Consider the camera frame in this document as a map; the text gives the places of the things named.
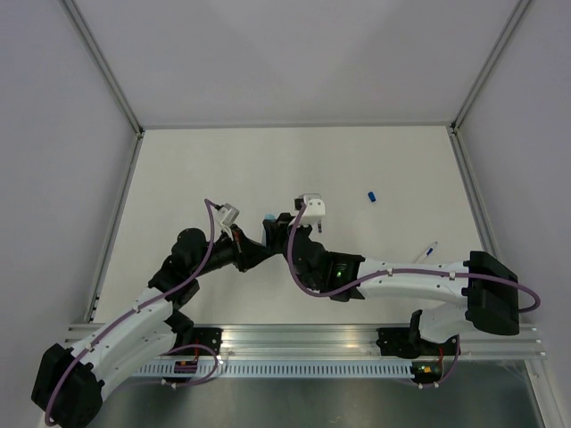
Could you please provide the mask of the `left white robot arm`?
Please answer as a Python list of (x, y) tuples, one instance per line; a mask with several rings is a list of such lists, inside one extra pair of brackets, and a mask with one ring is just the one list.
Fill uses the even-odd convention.
[(219, 237), (197, 228), (183, 230), (147, 288), (130, 309), (75, 344), (55, 344), (43, 355), (31, 399), (49, 427), (85, 427), (126, 379), (163, 355), (216, 358), (218, 345), (207, 343), (181, 311), (198, 292), (198, 276), (232, 265), (245, 272), (283, 250), (285, 238), (265, 226), (261, 243), (231, 226)]

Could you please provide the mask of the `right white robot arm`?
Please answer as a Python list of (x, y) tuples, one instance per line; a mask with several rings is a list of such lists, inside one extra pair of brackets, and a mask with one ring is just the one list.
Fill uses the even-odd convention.
[(310, 226), (295, 227), (290, 214), (266, 218), (262, 225), (263, 245), (284, 256), (298, 288), (311, 297), (437, 302), (411, 315), (406, 341), (418, 354), (466, 332), (520, 332), (517, 276), (485, 251), (471, 251), (467, 260), (448, 264), (394, 264), (328, 251), (311, 240)]

